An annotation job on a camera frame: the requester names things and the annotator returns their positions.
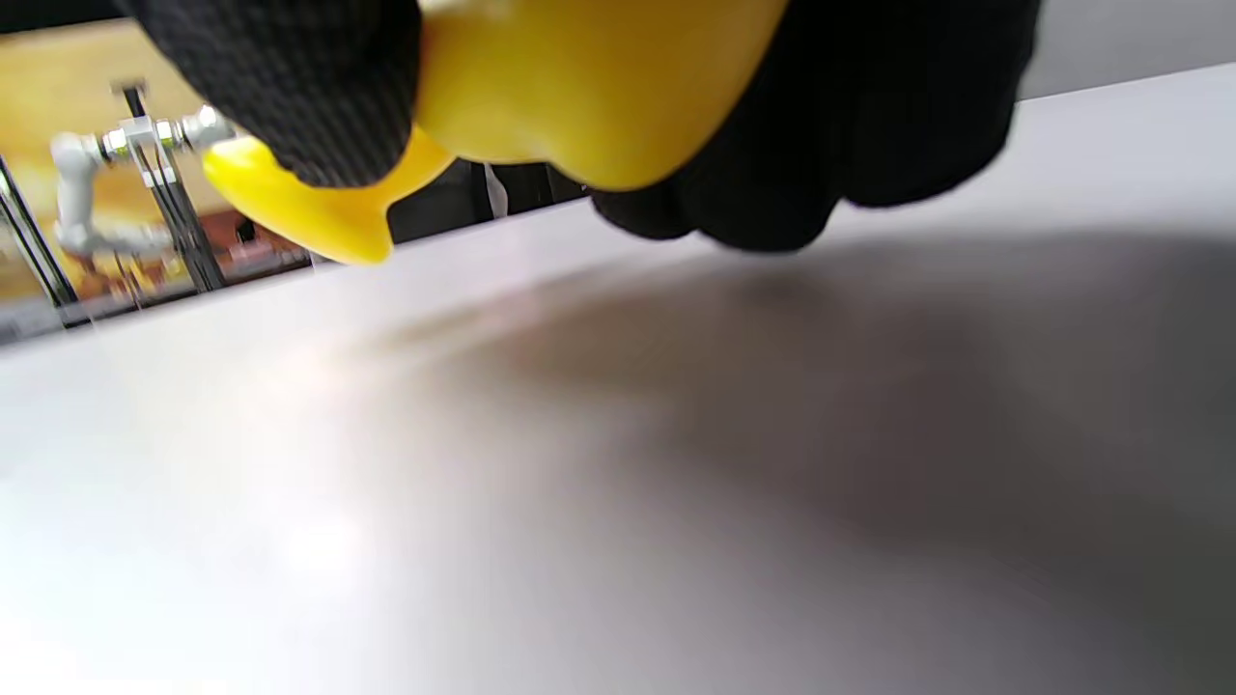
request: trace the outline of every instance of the yellow rubber duck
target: yellow rubber duck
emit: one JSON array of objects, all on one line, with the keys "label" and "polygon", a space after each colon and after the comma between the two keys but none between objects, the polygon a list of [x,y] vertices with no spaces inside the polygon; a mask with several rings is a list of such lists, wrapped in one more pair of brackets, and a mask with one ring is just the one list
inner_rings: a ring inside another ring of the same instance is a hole
[{"label": "yellow rubber duck", "polygon": [[602,189],[655,183],[721,127],[789,0],[421,0],[417,124],[391,174],[320,189],[252,137],[203,158],[241,213],[347,263],[392,250],[386,211],[455,157],[549,162]]}]

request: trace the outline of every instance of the black glove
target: black glove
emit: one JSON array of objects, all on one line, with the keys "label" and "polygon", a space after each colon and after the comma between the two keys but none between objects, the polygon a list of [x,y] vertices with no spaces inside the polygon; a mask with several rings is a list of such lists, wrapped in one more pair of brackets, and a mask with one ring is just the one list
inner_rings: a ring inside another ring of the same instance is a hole
[{"label": "black glove", "polygon": [[[188,82],[314,185],[366,185],[407,143],[419,14],[409,0],[129,0]],[[695,229],[794,251],[837,202],[948,190],[1007,135],[1039,0],[792,0],[756,77],[680,172],[592,190],[640,236]]]},{"label": "black glove", "polygon": [[796,251],[840,199],[937,195],[1004,147],[1039,0],[794,0],[755,79],[680,172],[593,192],[649,239],[702,230],[748,251]]},{"label": "black glove", "polygon": [[326,188],[370,185],[412,137],[415,0],[117,0],[185,80]]}]

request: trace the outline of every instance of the table surface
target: table surface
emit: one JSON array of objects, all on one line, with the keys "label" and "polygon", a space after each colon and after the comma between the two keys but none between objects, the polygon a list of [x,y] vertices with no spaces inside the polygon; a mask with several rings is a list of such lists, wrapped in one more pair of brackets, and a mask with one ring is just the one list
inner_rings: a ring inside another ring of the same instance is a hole
[{"label": "table surface", "polygon": [[791,258],[569,205],[0,355],[0,691],[1231,693],[1236,66]]}]

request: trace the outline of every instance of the metal pole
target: metal pole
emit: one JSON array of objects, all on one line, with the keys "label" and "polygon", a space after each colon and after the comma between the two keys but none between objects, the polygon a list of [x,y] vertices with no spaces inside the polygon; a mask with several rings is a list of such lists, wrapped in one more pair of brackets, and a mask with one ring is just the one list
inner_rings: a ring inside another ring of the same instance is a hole
[{"label": "metal pole", "polygon": [[26,205],[26,199],[22,198],[21,189],[17,188],[17,182],[12,178],[12,172],[9,171],[2,156],[0,156],[0,208],[4,208],[5,219],[12,226],[26,262],[38,277],[52,304],[62,308],[77,303],[78,296],[73,284],[47,246],[47,239],[35,216],[30,214],[30,207]]}]

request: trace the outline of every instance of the white wall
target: white wall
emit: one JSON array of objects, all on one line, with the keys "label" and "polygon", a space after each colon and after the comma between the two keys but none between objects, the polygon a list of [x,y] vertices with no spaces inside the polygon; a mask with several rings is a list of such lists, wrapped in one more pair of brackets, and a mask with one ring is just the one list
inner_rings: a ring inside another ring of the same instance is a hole
[{"label": "white wall", "polygon": [[1236,62],[1236,0],[1046,1],[1025,96]]}]

